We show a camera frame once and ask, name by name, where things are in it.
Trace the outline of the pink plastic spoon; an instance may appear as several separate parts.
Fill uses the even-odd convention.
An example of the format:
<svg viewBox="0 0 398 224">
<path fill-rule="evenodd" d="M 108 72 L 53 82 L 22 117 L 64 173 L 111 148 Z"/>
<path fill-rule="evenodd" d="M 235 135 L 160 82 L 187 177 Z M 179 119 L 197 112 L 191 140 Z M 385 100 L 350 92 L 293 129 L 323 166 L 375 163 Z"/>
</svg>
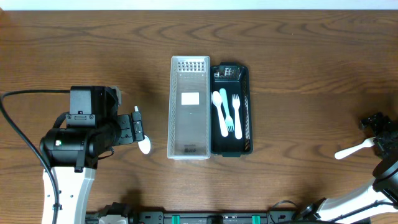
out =
<svg viewBox="0 0 398 224">
<path fill-rule="evenodd" d="M 221 110 L 221 105 L 222 105 L 223 101 L 222 101 L 221 94 L 218 91 L 214 91 L 212 93 L 212 102 L 216 106 L 216 109 L 217 109 L 221 135 L 223 137 L 227 137 L 228 136 L 228 129 L 226 127 L 224 116 L 223 116 L 223 113 L 222 113 L 222 110 Z"/>
</svg>

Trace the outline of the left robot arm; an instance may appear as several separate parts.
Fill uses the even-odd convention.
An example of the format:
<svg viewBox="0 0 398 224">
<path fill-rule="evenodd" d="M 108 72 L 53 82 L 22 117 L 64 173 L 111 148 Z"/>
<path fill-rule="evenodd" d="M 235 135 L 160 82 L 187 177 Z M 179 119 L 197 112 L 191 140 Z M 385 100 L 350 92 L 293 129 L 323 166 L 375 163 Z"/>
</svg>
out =
<svg viewBox="0 0 398 224">
<path fill-rule="evenodd" d="M 42 223 L 84 223 L 98 162 L 115 146 L 137 142 L 143 154 L 151 149 L 141 114 L 66 114 L 66 128 L 57 121 L 40 141 L 49 169 L 43 172 Z"/>
</svg>

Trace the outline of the white plastic fork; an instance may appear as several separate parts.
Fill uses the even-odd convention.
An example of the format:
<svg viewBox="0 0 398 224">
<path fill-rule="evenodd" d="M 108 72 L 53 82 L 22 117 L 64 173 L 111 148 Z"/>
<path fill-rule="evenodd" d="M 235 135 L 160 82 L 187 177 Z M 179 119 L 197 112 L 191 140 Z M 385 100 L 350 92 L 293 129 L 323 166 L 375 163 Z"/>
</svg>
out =
<svg viewBox="0 0 398 224">
<path fill-rule="evenodd" d="M 340 150 L 340 151 L 335 153 L 334 157 L 337 160 L 344 159 L 344 158 L 350 156 L 351 154 L 353 154 L 353 153 L 355 153 L 355 152 L 357 152 L 357 151 L 359 151 L 359 150 L 361 150 L 363 148 L 373 147 L 374 139 L 375 139 L 375 137 L 367 138 L 361 144 L 358 144 L 356 146 Z"/>
</svg>

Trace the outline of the black plastic basket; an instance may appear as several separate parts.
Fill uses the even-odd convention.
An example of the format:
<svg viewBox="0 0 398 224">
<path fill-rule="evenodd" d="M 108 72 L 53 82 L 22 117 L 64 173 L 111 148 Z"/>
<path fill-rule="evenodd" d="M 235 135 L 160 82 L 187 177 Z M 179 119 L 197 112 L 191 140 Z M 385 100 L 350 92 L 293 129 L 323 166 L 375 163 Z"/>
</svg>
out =
<svg viewBox="0 0 398 224">
<path fill-rule="evenodd" d="M 239 96 L 239 118 L 243 134 L 241 139 L 236 139 L 234 133 L 229 133 L 227 137 L 223 137 L 216 106 L 211 104 L 211 153 L 223 157 L 239 157 L 252 153 L 252 116 L 248 68 L 234 62 L 222 62 L 210 68 L 210 75 L 212 92 L 221 88 L 226 90 L 231 116 L 234 116 L 232 95 L 237 94 Z"/>
</svg>

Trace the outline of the pink-white plastic fork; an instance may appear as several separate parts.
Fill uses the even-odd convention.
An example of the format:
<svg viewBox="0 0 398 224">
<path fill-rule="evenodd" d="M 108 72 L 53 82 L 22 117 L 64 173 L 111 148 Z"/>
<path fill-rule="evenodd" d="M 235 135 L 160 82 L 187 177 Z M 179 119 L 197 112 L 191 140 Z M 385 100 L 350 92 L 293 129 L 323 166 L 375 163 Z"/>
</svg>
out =
<svg viewBox="0 0 398 224">
<path fill-rule="evenodd" d="M 238 94 L 232 95 L 232 104 L 233 104 L 233 108 L 234 108 L 235 138 L 241 139 L 243 134 L 242 134 L 241 121 L 240 121 L 240 116 L 239 116 L 240 100 L 239 100 Z"/>
</svg>

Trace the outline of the white plastic spoon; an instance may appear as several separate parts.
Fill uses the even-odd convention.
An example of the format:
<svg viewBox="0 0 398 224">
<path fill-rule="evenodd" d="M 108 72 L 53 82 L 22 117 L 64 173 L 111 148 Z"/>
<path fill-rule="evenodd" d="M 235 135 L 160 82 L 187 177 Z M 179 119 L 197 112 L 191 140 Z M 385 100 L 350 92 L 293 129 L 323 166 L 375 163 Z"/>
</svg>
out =
<svg viewBox="0 0 398 224">
<path fill-rule="evenodd" d="M 139 111 L 138 106 L 134 107 L 134 111 Z M 150 153 L 151 143 L 149 137 L 144 133 L 144 140 L 138 142 L 139 149 L 143 154 Z"/>
</svg>

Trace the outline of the light green plastic fork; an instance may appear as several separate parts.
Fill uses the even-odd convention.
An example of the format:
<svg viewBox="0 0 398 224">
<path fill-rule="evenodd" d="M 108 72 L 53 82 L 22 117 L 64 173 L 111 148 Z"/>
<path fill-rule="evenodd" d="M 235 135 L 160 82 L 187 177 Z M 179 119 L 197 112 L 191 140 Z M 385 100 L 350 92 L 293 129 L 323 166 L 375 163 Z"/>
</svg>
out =
<svg viewBox="0 0 398 224">
<path fill-rule="evenodd" d="M 226 90 L 224 88 L 220 88 L 220 95 L 222 98 L 222 104 L 223 104 L 224 112 L 226 115 L 226 117 L 225 117 L 226 127 L 227 127 L 227 130 L 232 133 L 234 131 L 234 123 L 233 123 L 233 119 L 229 112 L 228 97 L 227 97 Z"/>
</svg>

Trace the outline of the clear plastic basket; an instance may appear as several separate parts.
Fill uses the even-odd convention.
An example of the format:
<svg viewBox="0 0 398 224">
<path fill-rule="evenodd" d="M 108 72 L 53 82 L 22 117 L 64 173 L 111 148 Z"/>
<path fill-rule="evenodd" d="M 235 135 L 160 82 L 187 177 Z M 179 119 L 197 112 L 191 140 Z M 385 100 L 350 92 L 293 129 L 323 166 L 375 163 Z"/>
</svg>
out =
<svg viewBox="0 0 398 224">
<path fill-rule="evenodd" d="M 181 105 L 181 93 L 199 92 L 199 105 Z M 170 95 L 167 157 L 174 160 L 210 158 L 210 58 L 173 56 L 170 66 Z"/>
</svg>

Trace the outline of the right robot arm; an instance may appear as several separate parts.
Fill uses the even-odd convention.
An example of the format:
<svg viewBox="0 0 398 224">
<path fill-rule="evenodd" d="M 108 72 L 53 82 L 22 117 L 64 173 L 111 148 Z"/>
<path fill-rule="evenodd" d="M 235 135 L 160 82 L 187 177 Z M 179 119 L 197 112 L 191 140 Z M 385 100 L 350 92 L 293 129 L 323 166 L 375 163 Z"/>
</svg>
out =
<svg viewBox="0 0 398 224">
<path fill-rule="evenodd" d="M 375 215 L 397 212 L 397 121 L 376 113 L 360 121 L 373 137 L 335 153 L 344 159 L 365 147 L 377 147 L 381 162 L 372 179 L 360 188 L 338 198 L 323 198 L 296 213 L 294 220 L 309 222 L 356 223 Z"/>
</svg>

